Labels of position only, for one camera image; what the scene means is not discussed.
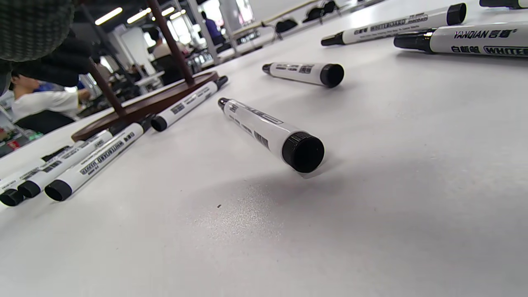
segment ceiling light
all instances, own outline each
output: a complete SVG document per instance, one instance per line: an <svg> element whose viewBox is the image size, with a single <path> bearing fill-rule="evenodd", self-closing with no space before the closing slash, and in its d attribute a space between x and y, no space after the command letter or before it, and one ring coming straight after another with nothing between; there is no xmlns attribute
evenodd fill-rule
<svg viewBox="0 0 528 297"><path fill-rule="evenodd" d="M174 7L169 7L166 10L162 11L162 15L165 16L169 13L172 13L174 11Z"/></svg>
<svg viewBox="0 0 528 297"><path fill-rule="evenodd" d="M129 24L132 24L134 23L135 21L137 21L138 19L144 17L145 15L147 15L148 13L150 13L151 10L150 10L150 7L145 9L144 11L141 11L133 16L131 16L128 20L127 20L127 23Z"/></svg>
<svg viewBox="0 0 528 297"><path fill-rule="evenodd" d="M123 8L121 8L121 7L118 7L116 9L114 9L113 11L111 11L111 12L105 14L104 16L98 18L96 20L96 25L100 25L100 24L106 22L107 20L109 20L109 19L113 18L114 16L120 14L122 11L123 11Z"/></svg>
<svg viewBox="0 0 528 297"><path fill-rule="evenodd" d="M171 17L169 17L169 18L170 18L171 20L173 20L173 19L175 19L175 18L181 16L181 15L184 14L184 13L185 13L185 10L178 11L177 13L171 15Z"/></svg>

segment bag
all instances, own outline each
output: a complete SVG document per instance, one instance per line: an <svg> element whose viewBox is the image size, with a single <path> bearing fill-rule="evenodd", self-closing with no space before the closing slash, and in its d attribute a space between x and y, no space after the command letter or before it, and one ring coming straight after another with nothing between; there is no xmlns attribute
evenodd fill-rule
<svg viewBox="0 0 528 297"><path fill-rule="evenodd" d="M303 20L303 23L307 23L309 21L313 21L318 18L321 18L324 14L325 14L325 10L323 8L314 7L308 11L308 13L306 14L306 18Z"/></svg>
<svg viewBox="0 0 528 297"><path fill-rule="evenodd" d="M286 32L297 26L298 26L297 22L294 19L289 18L287 20L277 22L277 24L275 24L275 32L276 33Z"/></svg>

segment brand logo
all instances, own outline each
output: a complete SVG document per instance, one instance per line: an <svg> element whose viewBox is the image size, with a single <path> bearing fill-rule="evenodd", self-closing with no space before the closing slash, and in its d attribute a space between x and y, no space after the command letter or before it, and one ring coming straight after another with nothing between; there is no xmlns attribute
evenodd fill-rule
<svg viewBox="0 0 528 297"><path fill-rule="evenodd" d="M455 31L454 39L474 39L474 38L508 38L510 34L517 32L512 30L478 30L478 31Z"/></svg>
<svg viewBox="0 0 528 297"><path fill-rule="evenodd" d="M94 169L95 167L97 167L97 162L96 161L93 161L91 162L90 164L86 165L86 167L84 167L83 169L81 169L81 171L79 171L82 175L86 175L87 173L89 173L90 171L92 171L92 169Z"/></svg>
<svg viewBox="0 0 528 297"><path fill-rule="evenodd" d="M356 31L354 31L354 35L363 34L369 31L369 28L361 28Z"/></svg>
<svg viewBox="0 0 528 297"><path fill-rule="evenodd" d="M484 47L487 54L493 55L521 55L528 56L528 48L526 47Z"/></svg>
<svg viewBox="0 0 528 297"><path fill-rule="evenodd" d="M407 19L403 18L401 20L392 21L392 22L389 22L389 23L384 23L384 24L372 26L372 27L370 27L370 31L379 31L379 30L383 30L383 29L387 29L387 28L403 26L405 24L407 24Z"/></svg>
<svg viewBox="0 0 528 297"><path fill-rule="evenodd" d="M97 162L98 163L102 163L104 162L106 159L108 159L108 157L112 156L119 148L121 148L122 146L124 146L125 143L120 141L116 144L114 144L111 148L109 148L104 154L100 155L98 158L97 158Z"/></svg>

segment blue shirt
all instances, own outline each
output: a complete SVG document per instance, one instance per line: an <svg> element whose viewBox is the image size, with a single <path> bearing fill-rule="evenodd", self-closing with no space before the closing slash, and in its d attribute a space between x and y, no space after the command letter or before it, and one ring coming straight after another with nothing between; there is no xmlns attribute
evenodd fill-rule
<svg viewBox="0 0 528 297"><path fill-rule="evenodd" d="M221 35L218 29L216 28L216 23L213 20L206 18L205 26L207 27L207 31L209 31L209 35L211 35L211 38L215 38Z"/></svg>

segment white shirt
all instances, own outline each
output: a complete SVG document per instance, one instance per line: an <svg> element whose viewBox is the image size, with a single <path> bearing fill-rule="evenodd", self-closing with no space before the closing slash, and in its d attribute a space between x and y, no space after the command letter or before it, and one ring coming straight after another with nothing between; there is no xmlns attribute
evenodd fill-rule
<svg viewBox="0 0 528 297"><path fill-rule="evenodd" d="M176 41L176 45L178 46L178 49L182 52L183 56L188 54L188 49L185 46L185 44L181 43L180 41ZM154 51L152 51L152 55L154 56L154 59L158 59L161 57L164 57L166 55L171 54L171 49L168 47L168 44L162 43L154 48Z"/></svg>
<svg viewBox="0 0 528 297"><path fill-rule="evenodd" d="M46 109L77 119L77 112L79 111L77 92L37 92L26 94L15 100L11 105L15 121L28 115L38 114Z"/></svg>

